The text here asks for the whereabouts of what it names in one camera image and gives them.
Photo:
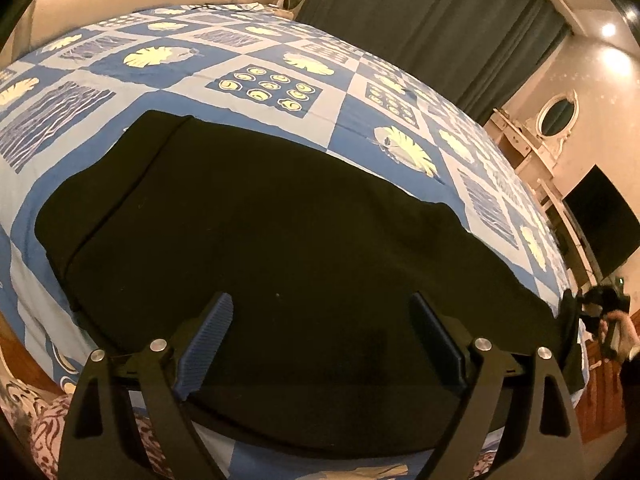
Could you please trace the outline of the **person's right hand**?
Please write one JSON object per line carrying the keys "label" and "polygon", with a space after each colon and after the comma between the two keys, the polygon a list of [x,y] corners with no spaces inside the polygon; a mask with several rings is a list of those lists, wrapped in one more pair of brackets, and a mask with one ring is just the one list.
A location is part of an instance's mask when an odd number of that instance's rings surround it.
{"label": "person's right hand", "polygon": [[599,342],[603,355],[620,364],[639,353],[639,336],[631,317],[623,311],[608,312],[599,323]]}

